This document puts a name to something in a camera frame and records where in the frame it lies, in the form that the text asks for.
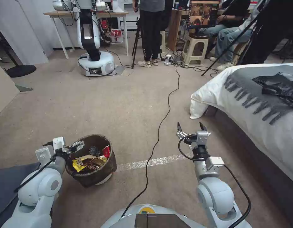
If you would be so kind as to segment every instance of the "beige stool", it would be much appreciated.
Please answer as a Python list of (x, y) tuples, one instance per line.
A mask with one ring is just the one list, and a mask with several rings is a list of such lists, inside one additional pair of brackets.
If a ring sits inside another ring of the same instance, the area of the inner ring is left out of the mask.
[(162, 53), (165, 53), (166, 52), (166, 48), (165, 48), (165, 31), (161, 31), (160, 35), (162, 37), (160, 49), (161, 49)]
[(199, 64), (202, 64), (204, 57), (207, 52), (207, 45), (209, 42), (209, 37), (205, 35), (195, 35), (190, 34), (187, 42), (184, 45), (181, 57), (186, 65), (189, 65), (191, 61), (200, 61)]

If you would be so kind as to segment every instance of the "beige carpet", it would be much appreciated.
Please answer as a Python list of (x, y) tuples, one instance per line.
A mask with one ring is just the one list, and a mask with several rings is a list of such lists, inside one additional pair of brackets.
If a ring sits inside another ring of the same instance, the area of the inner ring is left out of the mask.
[[(130, 52), (135, 33), (130, 33)], [(139, 45), (136, 60), (142, 59)], [(120, 44), (109, 50), (130, 64)], [(174, 66), (151, 69), (127, 68), (121, 76), (87, 78), (80, 75), (77, 57), (84, 50), (69, 53), (55, 51), (50, 62), (37, 66), (33, 74), (16, 78), (33, 91), (20, 93), (0, 114), (0, 168), (36, 162), (34, 151), (54, 137), (64, 136), (68, 144), (78, 138), (99, 133), (112, 142), (117, 164), (147, 160), (157, 141), (157, 128), (168, 111), (167, 97), (177, 88)], [(175, 136), (177, 121), (187, 133), (199, 129), (197, 120), (189, 119), (190, 95), (211, 78), (201, 77), (193, 69), (177, 68), (180, 89), (171, 95), (171, 113), (163, 122), (160, 142), (153, 158), (179, 154)], [(222, 156), (252, 201), (247, 221), (254, 227), (288, 227), (285, 218), (249, 173), (244, 160), (236, 155), (211, 119), (201, 118), (212, 132), (208, 140), (211, 155)], [(184, 152), (189, 149), (183, 146)], [(194, 165), (181, 160), (148, 169), (149, 186), (136, 204), (150, 203), (172, 208), (207, 226), (208, 221), (195, 189), (198, 185)], [(233, 189), (242, 212), (244, 195), (226, 170), (221, 179)], [(125, 208), (145, 186), (144, 169), (116, 172), (103, 185), (84, 189), (66, 172), (60, 196), (54, 204), (52, 227), (100, 227), (117, 210)]]

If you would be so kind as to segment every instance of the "shoe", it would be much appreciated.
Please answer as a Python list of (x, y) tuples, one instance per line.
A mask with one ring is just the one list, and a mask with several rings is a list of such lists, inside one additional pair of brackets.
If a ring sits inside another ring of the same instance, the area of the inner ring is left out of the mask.
[(151, 65), (154, 65), (154, 66), (159, 65), (158, 59), (151, 59), (150, 63), (151, 63)]
[(152, 65), (150, 64), (150, 61), (146, 62), (145, 60), (143, 61), (138, 61), (138, 65), (141, 67), (147, 67), (147, 68), (151, 68)]
[(217, 59), (217, 58), (215, 58), (214, 56), (210, 57), (210, 60), (211, 60), (212, 62), (215, 62), (216, 59)]
[(226, 63), (224, 63), (224, 64), (218, 66), (218, 67), (216, 68), (216, 70), (218, 70), (218, 71), (223, 71), (223, 70), (227, 69), (227, 68), (230, 67), (230, 66), (231, 66), (231, 67), (234, 66), (233, 63), (232, 63), (232, 62), (226, 62)]

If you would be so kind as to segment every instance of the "trash bin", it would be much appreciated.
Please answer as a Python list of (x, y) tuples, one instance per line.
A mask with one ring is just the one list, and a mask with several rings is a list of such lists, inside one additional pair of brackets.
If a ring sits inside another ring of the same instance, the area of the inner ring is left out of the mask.
[[(117, 163), (115, 154), (112, 150), (112, 145), (109, 139), (103, 135), (89, 135), (85, 136), (78, 141), (84, 141), (85, 146), (76, 153), (72, 153), (67, 160), (66, 171), (71, 175), (75, 180), (80, 182), (85, 188), (88, 188), (95, 184), (104, 183), (109, 179), (111, 174), (116, 171)], [(73, 167), (73, 159), (82, 157), (89, 154), (89, 149), (91, 146), (96, 146), (99, 150), (102, 150), (107, 145), (110, 146), (110, 154), (107, 159), (107, 162), (97, 170), (91, 170), (89, 173), (78, 173)]]

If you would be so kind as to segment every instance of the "jeans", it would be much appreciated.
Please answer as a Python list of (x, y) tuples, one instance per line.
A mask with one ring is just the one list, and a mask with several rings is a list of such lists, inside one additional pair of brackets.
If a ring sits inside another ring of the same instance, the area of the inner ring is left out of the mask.
[[(218, 58), (224, 49), (226, 49), (235, 39), (236, 37), (241, 34), (242, 31), (236, 31), (238, 27), (233, 28), (225, 28), (222, 29), (218, 33), (217, 37), (217, 43), (215, 46), (215, 57)], [(236, 43), (245, 43), (248, 42), (248, 40), (252, 36), (252, 30), (247, 30), (238, 40)], [(226, 62), (233, 62), (233, 51), (234, 51), (234, 45), (230, 47), (229, 51), (227, 51), (220, 59), (220, 63), (226, 63)]]
[(211, 27), (211, 28), (201, 28), (198, 32), (198, 34), (204, 34), (204, 35), (208, 35), (209, 37), (213, 37), (215, 35), (217, 35), (221, 30), (226, 29), (227, 26), (225, 25), (216, 25), (215, 27)]

